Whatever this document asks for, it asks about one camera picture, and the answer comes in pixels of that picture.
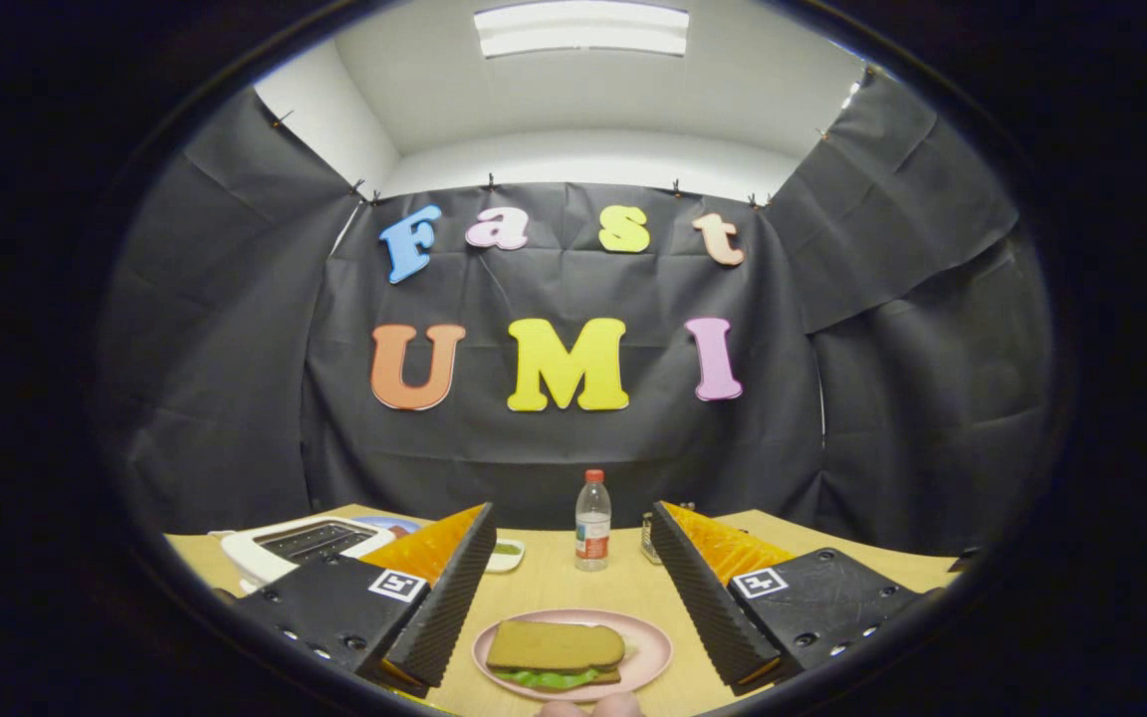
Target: blue plate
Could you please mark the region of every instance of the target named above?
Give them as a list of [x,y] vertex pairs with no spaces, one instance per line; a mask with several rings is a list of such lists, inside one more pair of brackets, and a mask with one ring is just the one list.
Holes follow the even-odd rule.
[[359,523],[369,523],[370,525],[377,525],[380,528],[404,528],[406,533],[413,533],[422,527],[413,521],[406,521],[404,517],[392,516],[360,516],[353,517],[353,521]]

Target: white ceiling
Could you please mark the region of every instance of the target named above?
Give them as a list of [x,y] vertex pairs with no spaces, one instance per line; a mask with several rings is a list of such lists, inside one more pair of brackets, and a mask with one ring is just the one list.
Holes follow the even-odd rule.
[[344,67],[401,155],[514,132],[632,128],[803,157],[864,68],[755,0],[650,0],[688,10],[684,57],[485,60],[471,15],[516,1],[408,0],[338,33]]

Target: bottle label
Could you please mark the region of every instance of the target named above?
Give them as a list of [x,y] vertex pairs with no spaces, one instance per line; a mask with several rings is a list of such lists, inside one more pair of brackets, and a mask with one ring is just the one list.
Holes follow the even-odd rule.
[[577,556],[598,560],[609,555],[609,522],[577,523]]

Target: yellow letter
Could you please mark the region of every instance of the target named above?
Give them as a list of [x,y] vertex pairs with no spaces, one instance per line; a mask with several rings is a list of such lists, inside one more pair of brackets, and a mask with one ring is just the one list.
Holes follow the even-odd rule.
[[649,231],[643,224],[649,217],[640,208],[604,208],[600,212],[600,243],[609,251],[639,254],[649,246]]
[[507,398],[507,408],[514,412],[547,408],[547,397],[538,387],[539,375],[561,408],[569,408],[584,375],[586,387],[583,396],[577,397],[584,412],[618,412],[627,407],[629,397],[618,373],[618,340],[627,333],[627,326],[618,319],[587,321],[574,343],[574,351],[564,350],[547,319],[513,321],[507,333],[516,337],[516,393]]

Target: white wall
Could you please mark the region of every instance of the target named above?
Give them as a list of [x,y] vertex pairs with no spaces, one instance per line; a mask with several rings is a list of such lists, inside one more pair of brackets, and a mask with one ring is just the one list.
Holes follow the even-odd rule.
[[[494,181],[625,184],[764,201],[799,158],[727,140],[637,131],[525,132],[461,141],[401,157],[338,56],[335,41],[309,49],[255,83],[286,126],[348,182],[397,196]],[[452,123],[453,117],[443,122]]]
[[528,132],[458,142],[403,157],[383,194],[484,185],[494,181],[629,184],[764,203],[799,159],[733,141],[661,132]]
[[391,194],[385,181],[400,155],[382,123],[338,59],[334,41],[306,50],[255,83],[260,100],[282,117],[348,184],[366,180],[362,192]]

